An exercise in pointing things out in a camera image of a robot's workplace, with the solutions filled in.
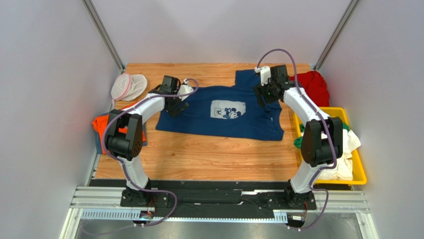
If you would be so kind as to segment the navy blue t shirt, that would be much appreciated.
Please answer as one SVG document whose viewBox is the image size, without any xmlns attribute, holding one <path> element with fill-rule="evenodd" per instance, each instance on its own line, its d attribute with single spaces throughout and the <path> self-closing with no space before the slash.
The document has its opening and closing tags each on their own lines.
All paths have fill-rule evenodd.
<svg viewBox="0 0 424 239">
<path fill-rule="evenodd" d="M 248 138 L 263 141 L 281 141 L 284 131 L 279 117 L 282 111 L 278 102 L 261 107 L 253 92 L 260 77 L 253 70 L 235 72 L 231 87 L 201 87 L 188 96 L 188 107 L 177 116 L 166 111 L 160 113 L 157 130 Z"/>
</svg>

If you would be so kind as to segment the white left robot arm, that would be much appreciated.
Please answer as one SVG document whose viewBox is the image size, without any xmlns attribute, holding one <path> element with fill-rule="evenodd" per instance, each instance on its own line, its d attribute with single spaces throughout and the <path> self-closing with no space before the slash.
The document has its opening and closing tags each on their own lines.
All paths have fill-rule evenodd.
<svg viewBox="0 0 424 239">
<path fill-rule="evenodd" d="M 196 90 L 190 85 L 190 79 L 181 81 L 164 76 L 162 83 L 135 105 L 110 111 L 101 143 L 106 154 L 115 159 L 123 170 L 126 187 L 122 193 L 122 204 L 144 207 L 153 202 L 154 190 L 139 158 L 145 122 L 161 111 L 176 116 L 188 106 L 184 100 Z"/>
</svg>

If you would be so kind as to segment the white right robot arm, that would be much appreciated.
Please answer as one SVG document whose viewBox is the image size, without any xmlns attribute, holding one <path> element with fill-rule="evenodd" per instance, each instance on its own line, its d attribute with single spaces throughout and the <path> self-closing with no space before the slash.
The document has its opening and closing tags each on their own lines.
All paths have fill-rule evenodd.
<svg viewBox="0 0 424 239">
<path fill-rule="evenodd" d="M 306 94 L 298 80 L 290 80 L 284 65 L 255 67 L 260 83 L 253 87 L 259 106 L 282 101 L 302 121 L 301 144 L 303 161 L 284 190 L 283 202 L 297 208 L 312 196 L 313 184 L 324 169 L 333 169 L 343 155 L 343 122 L 330 117 Z"/>
</svg>

